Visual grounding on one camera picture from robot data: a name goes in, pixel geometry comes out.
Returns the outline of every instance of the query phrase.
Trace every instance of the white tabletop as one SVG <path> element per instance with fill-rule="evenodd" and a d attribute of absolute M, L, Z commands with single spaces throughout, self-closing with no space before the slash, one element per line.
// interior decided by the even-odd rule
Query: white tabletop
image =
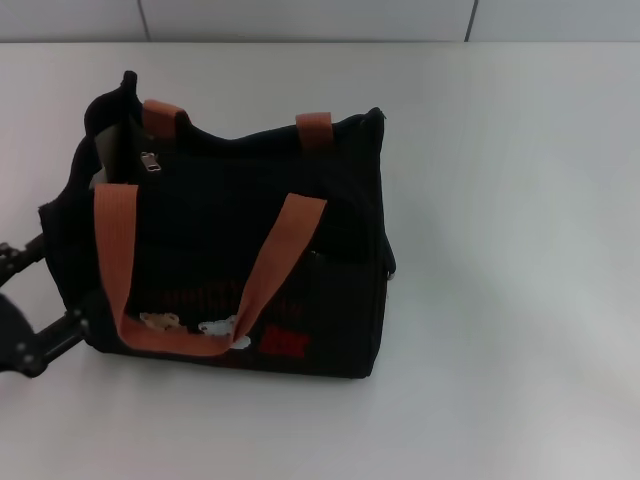
<path fill-rule="evenodd" d="M 1 240 L 125 69 L 226 137 L 382 108 L 380 355 L 345 381 L 80 345 L 0 374 L 2 478 L 638 478 L 640 45 L 2 45 Z M 44 264 L 3 292 L 63 313 Z"/>

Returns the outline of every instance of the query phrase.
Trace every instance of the orange strap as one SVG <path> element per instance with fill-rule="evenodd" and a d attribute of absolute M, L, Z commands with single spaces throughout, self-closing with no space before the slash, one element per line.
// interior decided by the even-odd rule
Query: orange strap
<path fill-rule="evenodd" d="M 133 274 L 137 192 L 137 185 L 99 184 L 95 188 L 100 277 L 116 330 L 132 349 L 190 356 L 220 355 L 251 330 L 309 245 L 326 204 L 326 200 L 287 195 L 244 286 L 232 334 L 214 337 L 158 332 L 125 315 Z"/>
<path fill-rule="evenodd" d="M 146 100 L 142 106 L 142 125 L 150 135 L 161 140 L 175 140 L 176 115 L 186 112 L 169 103 Z"/>
<path fill-rule="evenodd" d="M 330 113 L 303 113 L 296 116 L 300 143 L 305 150 L 333 146 L 333 126 Z"/>

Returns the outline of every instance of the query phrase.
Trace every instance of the zipper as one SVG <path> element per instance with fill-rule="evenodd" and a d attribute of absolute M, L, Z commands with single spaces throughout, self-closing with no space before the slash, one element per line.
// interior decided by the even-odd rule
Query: zipper
<path fill-rule="evenodd" d="M 162 167 L 157 162 L 157 158 L 158 156 L 151 152 L 142 152 L 140 154 L 140 161 L 142 162 L 142 165 L 144 165 L 147 172 L 151 173 L 157 173 L 162 170 Z"/>

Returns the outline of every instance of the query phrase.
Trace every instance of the white wall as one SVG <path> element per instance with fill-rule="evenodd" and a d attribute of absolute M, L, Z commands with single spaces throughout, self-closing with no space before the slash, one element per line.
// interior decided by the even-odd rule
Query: white wall
<path fill-rule="evenodd" d="M 153 40 L 464 40 L 473 0 L 143 0 Z"/>
<path fill-rule="evenodd" d="M 640 0 L 479 0 L 471 41 L 639 41 Z"/>
<path fill-rule="evenodd" d="M 0 41 L 144 39 L 136 0 L 0 0 Z"/>
<path fill-rule="evenodd" d="M 152 40 L 462 41 L 473 0 L 143 0 Z M 0 0 L 0 41 L 143 41 L 137 0 Z"/>

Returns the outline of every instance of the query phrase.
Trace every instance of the red patch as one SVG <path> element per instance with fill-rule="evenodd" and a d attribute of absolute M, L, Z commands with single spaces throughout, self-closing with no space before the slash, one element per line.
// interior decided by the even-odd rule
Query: red patch
<path fill-rule="evenodd" d="M 310 340 L 305 333 L 288 332 L 276 325 L 267 325 L 258 350 L 267 355 L 304 358 L 304 350 Z"/>

